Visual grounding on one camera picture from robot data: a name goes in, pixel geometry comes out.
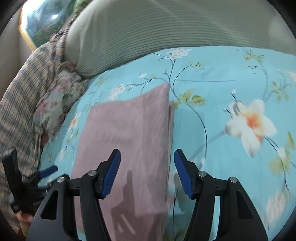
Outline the person's left hand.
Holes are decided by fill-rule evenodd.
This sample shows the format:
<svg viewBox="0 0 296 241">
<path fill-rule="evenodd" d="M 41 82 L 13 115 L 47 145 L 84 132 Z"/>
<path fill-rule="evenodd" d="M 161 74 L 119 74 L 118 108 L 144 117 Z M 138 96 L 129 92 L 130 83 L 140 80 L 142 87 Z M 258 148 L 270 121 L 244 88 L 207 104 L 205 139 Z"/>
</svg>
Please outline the person's left hand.
<svg viewBox="0 0 296 241">
<path fill-rule="evenodd" d="M 16 217 L 19 220 L 20 223 L 23 225 L 30 225 L 34 219 L 34 217 L 31 214 L 18 212 L 16 213 Z"/>
</svg>

